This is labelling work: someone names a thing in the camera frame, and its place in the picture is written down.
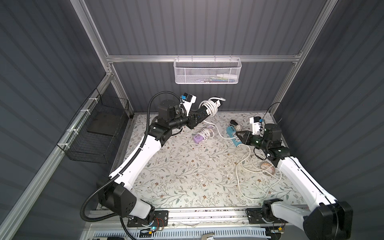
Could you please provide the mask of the teal power strip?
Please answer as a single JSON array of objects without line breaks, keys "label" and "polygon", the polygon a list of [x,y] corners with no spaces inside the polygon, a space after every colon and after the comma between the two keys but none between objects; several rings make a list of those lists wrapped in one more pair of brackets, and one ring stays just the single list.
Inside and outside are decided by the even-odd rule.
[{"label": "teal power strip", "polygon": [[241,140],[237,137],[236,130],[233,126],[227,127],[226,131],[236,147],[242,144]]}]

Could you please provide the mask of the black power strip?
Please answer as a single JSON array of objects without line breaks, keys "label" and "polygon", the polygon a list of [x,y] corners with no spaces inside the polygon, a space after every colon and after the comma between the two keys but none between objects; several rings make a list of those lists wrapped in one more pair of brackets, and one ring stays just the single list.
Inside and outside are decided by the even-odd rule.
[{"label": "black power strip", "polygon": [[200,103],[198,112],[206,111],[210,116],[214,116],[218,112],[220,106],[220,99],[204,100]]}]

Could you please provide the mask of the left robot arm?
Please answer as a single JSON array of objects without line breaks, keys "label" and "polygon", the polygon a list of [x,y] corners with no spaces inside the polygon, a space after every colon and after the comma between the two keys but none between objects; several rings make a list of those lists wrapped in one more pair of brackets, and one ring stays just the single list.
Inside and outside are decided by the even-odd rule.
[{"label": "left robot arm", "polygon": [[146,129],[141,143],[129,157],[110,174],[111,183],[100,186],[97,193],[99,203],[122,218],[136,217],[148,222],[152,221],[155,208],[138,199],[132,192],[133,185],[149,160],[157,153],[173,135],[173,130],[184,126],[194,129],[207,117],[214,116],[221,106],[221,100],[203,101],[199,109],[190,108],[194,99],[182,99],[177,105],[172,100],[162,101],[158,106],[158,116]]}]

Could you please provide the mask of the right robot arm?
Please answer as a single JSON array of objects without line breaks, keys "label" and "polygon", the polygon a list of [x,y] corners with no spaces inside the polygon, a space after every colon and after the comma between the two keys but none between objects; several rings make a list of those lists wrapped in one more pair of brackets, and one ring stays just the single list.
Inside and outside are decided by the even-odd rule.
[{"label": "right robot arm", "polygon": [[282,130],[276,124],[266,124],[263,134],[236,132],[240,141],[261,150],[266,159],[285,175],[302,195],[308,209],[303,210],[281,199],[265,200],[261,215],[274,223],[284,220],[303,230],[310,240],[348,240],[352,233],[353,209],[328,193],[282,145]]}]

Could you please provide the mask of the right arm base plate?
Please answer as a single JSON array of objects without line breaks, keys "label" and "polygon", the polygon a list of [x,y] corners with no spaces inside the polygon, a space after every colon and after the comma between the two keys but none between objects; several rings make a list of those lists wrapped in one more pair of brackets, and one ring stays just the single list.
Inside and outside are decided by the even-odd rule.
[{"label": "right arm base plate", "polygon": [[275,217],[268,217],[263,213],[262,208],[247,208],[245,210],[249,224],[283,224],[287,222]]}]

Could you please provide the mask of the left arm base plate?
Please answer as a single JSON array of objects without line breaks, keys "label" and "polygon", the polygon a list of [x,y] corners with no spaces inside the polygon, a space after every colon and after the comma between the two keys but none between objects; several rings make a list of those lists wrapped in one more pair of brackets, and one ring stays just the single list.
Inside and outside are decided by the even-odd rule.
[{"label": "left arm base plate", "polygon": [[169,211],[154,210],[145,219],[133,217],[128,220],[127,227],[166,227],[168,225]]}]

